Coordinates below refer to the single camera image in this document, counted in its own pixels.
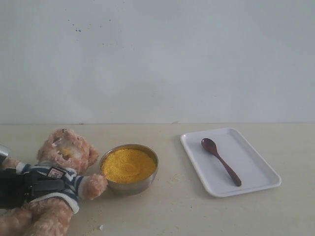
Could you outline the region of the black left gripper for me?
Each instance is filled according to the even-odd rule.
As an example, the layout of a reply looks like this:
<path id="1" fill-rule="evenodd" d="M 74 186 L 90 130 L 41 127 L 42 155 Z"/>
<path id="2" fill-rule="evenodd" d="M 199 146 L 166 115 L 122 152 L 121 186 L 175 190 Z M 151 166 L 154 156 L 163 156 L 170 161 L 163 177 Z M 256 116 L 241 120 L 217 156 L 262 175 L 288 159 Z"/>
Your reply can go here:
<path id="1" fill-rule="evenodd" d="M 0 172 L 0 208 L 21 207 L 44 195 L 64 190 L 64 181 L 38 172 L 17 174 L 15 169 Z"/>

